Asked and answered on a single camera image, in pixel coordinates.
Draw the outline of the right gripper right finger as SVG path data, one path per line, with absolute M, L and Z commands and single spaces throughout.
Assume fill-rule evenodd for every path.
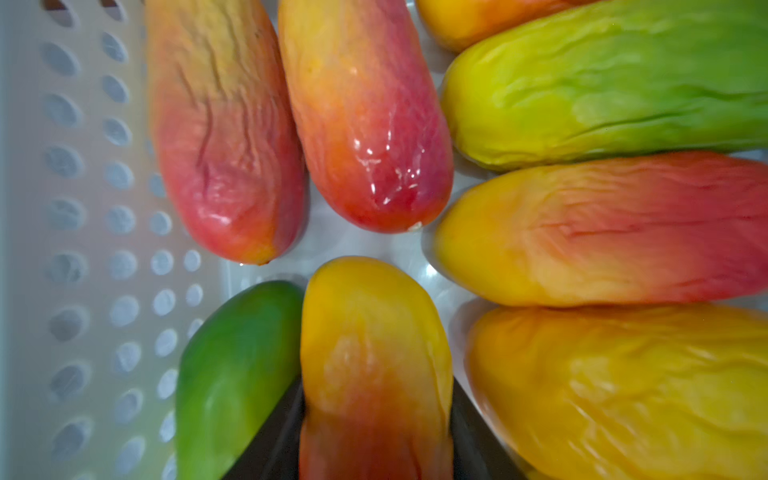
M 455 480 L 525 480 L 461 384 L 454 380 L 450 431 Z

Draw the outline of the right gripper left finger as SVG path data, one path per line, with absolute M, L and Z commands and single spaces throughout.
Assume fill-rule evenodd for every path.
M 223 480 L 298 480 L 305 401 L 302 380 L 289 386 Z

